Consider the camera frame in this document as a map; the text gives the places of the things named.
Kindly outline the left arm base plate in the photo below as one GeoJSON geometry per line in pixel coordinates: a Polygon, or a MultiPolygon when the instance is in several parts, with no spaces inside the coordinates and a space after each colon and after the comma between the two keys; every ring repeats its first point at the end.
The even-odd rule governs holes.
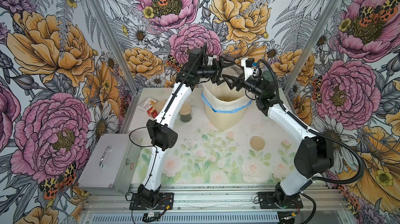
{"type": "Polygon", "coordinates": [[[175,194],[172,192],[161,192],[157,197],[150,200],[134,193],[130,200],[130,210],[171,210],[174,204],[175,194]]]}

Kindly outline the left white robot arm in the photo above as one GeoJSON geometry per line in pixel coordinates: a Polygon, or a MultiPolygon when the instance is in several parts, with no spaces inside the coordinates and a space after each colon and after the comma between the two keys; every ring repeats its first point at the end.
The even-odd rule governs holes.
{"type": "Polygon", "coordinates": [[[151,144],[146,147],[151,148],[152,153],[146,176],[137,189],[133,203],[140,203],[149,209],[157,206],[164,162],[169,149],[178,140],[178,134],[173,128],[180,109],[201,79],[221,84],[224,82],[221,79],[223,70],[232,65],[235,65],[235,61],[226,57],[208,55],[207,44],[190,51],[188,62],[177,74],[172,93],[162,111],[143,127],[149,133],[151,144]]]}

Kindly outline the glass jar with tea leaves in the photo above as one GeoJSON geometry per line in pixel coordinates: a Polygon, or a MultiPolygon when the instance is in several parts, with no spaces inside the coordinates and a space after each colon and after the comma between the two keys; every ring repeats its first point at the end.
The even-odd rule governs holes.
{"type": "Polygon", "coordinates": [[[222,70],[222,77],[229,83],[233,83],[244,73],[241,66],[234,64],[222,70]]]}

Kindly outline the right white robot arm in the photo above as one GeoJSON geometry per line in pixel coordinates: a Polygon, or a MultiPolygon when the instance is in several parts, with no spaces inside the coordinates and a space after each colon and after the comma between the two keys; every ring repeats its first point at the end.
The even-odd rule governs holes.
{"type": "Polygon", "coordinates": [[[276,74],[265,60],[254,62],[252,58],[244,58],[242,66],[243,71],[237,75],[224,72],[223,80],[231,90],[244,89],[252,93],[257,108],[277,123],[298,145],[294,169],[275,187],[272,197],[277,206],[286,207],[315,181],[350,184],[362,178],[365,166],[357,152],[349,145],[305,124],[283,104],[276,74]],[[349,179],[333,180],[321,175],[334,165],[335,144],[349,151],[357,161],[356,174],[349,179]]]}

